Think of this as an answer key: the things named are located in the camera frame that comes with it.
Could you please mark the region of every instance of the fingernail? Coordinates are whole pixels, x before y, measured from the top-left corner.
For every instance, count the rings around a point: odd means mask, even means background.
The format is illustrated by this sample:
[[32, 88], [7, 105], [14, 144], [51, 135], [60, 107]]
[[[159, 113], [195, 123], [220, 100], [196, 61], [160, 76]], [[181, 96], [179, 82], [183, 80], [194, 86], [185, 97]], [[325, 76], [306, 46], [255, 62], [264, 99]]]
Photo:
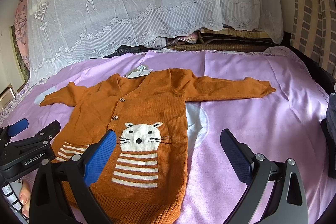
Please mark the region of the fingernail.
[[24, 194], [20, 196], [20, 202], [22, 203], [22, 205], [25, 205], [27, 203], [27, 200], [28, 198]]
[[29, 217], [29, 212], [25, 209], [22, 210], [22, 214], [24, 214], [26, 217]]

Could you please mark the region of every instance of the metal screw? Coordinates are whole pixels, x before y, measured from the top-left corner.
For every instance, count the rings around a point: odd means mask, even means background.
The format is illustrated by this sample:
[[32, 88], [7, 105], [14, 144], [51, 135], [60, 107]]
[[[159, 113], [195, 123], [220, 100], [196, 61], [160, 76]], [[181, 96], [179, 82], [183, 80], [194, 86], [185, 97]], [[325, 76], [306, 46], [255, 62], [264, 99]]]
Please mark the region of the metal screw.
[[42, 160], [42, 165], [47, 165], [47, 164], [48, 164], [48, 162], [49, 162], [49, 160], [48, 160], [48, 159], [44, 159], [44, 160]]
[[257, 160], [259, 160], [259, 161], [264, 161], [264, 160], [265, 160], [265, 156], [262, 155], [262, 154], [256, 154], [256, 155], [255, 155], [255, 158], [256, 158]]
[[288, 159], [288, 163], [289, 163], [290, 165], [295, 165], [295, 160], [293, 160], [293, 159]]
[[80, 154], [73, 155], [71, 159], [73, 161], [79, 161], [81, 159], [81, 155]]

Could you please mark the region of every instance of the orange and white stripes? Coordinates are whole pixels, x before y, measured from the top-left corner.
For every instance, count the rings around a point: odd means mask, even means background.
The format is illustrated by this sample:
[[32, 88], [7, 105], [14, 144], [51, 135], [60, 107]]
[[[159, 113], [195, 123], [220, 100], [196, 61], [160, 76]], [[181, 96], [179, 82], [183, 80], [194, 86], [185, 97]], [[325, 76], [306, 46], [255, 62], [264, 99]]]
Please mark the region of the orange and white stripes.
[[157, 153], [153, 152], [141, 155], [121, 153], [112, 182], [140, 188], [156, 188], [159, 172], [157, 157]]
[[56, 160], [58, 161], [67, 161], [74, 154], [83, 154], [89, 145], [73, 145], [67, 142], [64, 142], [62, 147], [57, 153]]

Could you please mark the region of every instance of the sweater sleeve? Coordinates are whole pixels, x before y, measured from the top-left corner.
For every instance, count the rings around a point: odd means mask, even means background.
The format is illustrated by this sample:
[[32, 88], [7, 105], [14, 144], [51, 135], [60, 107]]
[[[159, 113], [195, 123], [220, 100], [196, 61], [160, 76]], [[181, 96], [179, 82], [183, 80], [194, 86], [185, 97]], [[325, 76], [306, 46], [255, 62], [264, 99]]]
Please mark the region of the sweater sleeve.
[[276, 89], [268, 81], [246, 77], [241, 81], [196, 77], [191, 70], [171, 69], [174, 91], [186, 97], [186, 101], [213, 101], [246, 98], [261, 98]]
[[40, 103], [40, 106], [52, 105], [54, 103], [63, 103], [68, 106], [76, 106], [83, 98], [88, 90], [85, 86], [76, 86], [74, 82], [70, 82], [59, 91], [47, 95]]

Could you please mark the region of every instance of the v-neck collar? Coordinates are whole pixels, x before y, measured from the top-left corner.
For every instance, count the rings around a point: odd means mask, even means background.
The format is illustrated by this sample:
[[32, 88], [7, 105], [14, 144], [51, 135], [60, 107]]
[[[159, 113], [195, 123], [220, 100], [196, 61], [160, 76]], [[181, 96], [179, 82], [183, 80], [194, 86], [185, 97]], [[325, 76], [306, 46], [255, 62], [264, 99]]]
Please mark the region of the v-neck collar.
[[[128, 79], [128, 78], [125, 78], [125, 77], [121, 77], [120, 74], [117, 74], [116, 78], [115, 78], [115, 82], [116, 82], [116, 85], [118, 87], [118, 92], [120, 95], [122, 95], [123, 97], [133, 97], [134, 95], [138, 94], [140, 92], [140, 90], [147, 85], [147, 82], [149, 81], [148, 79], [150, 78], [150, 75], [154, 73], [154, 72], [151, 72], [149, 75], [145, 75], [145, 76], [140, 76], [140, 77], [137, 77], [137, 78], [134, 78], [134, 79]], [[135, 88], [134, 90], [130, 91], [129, 93], [127, 94], [123, 94], [122, 91], [121, 91], [121, 88], [120, 88], [120, 84], [121, 84], [121, 81], [124, 81], [124, 83], [127, 83], [127, 82], [135, 82], [135, 81], [140, 81], [140, 84], [138, 85], [137, 88]]]

